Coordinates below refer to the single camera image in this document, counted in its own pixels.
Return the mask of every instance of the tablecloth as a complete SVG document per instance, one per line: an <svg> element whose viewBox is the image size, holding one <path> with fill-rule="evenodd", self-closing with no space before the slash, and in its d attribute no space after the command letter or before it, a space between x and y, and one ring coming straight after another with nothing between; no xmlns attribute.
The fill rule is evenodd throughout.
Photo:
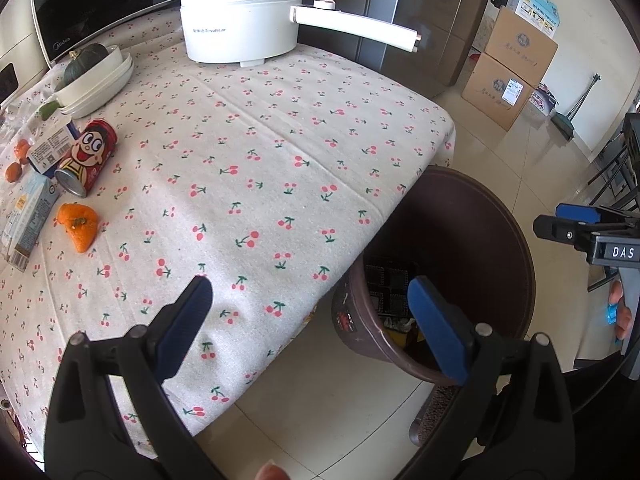
<svg viewBox="0 0 640 480"><path fill-rule="evenodd" d="M27 271L4 262L0 271L0 377L40 449L69 336L149 323L196 274L211 280L214 303L164 389L187 428L202 430L296 334L436 154L448 164L454 142L433 102L316 48L254 68L197 64L176 10L98 40L128 49L136 65L120 94L77 121L105 118L119 136L80 201L100 216L98 236L77 254L51 214ZM62 69L10 115L46 99ZM5 205L25 179L3 184ZM76 200L63 193L56 208ZM153 456L122 380L112 383L133 442Z"/></svg>

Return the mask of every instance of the beverage can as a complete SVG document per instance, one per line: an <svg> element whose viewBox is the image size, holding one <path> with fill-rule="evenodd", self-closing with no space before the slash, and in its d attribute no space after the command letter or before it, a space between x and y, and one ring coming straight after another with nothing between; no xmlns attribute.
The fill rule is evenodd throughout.
<svg viewBox="0 0 640 480"><path fill-rule="evenodd" d="M117 142L118 136L107 121L94 119L87 124L55 171L60 186L80 198L86 197Z"/></svg>

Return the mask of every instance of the white electric pot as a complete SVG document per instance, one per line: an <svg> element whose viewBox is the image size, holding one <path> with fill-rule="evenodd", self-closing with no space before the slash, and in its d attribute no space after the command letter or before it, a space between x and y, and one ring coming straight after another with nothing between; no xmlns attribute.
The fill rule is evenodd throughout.
<svg viewBox="0 0 640 480"><path fill-rule="evenodd" d="M295 48L298 25L340 30L416 51L415 30L340 12L333 0L181 0L182 28L190 59L255 66Z"/></svg>

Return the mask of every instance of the cartoon face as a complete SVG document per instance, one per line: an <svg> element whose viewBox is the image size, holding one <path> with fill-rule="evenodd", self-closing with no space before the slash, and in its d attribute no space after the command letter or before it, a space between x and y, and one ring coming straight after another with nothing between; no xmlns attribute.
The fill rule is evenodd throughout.
<svg viewBox="0 0 640 480"><path fill-rule="evenodd" d="M102 164L104 138L100 132L85 132L71 148L71 156L85 167Z"/></svg>

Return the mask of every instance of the brown trash can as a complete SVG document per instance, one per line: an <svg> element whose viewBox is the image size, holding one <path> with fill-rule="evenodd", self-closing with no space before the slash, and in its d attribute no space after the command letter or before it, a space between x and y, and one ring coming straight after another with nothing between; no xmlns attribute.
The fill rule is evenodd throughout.
<svg viewBox="0 0 640 480"><path fill-rule="evenodd" d="M411 355L385 331L371 301L365 261L408 262L472 323L524 338L536 297L525 237L505 205L459 171L430 166L340 279L332 301L334 328L353 351L396 364L436 384L452 384L426 342Z"/></svg>

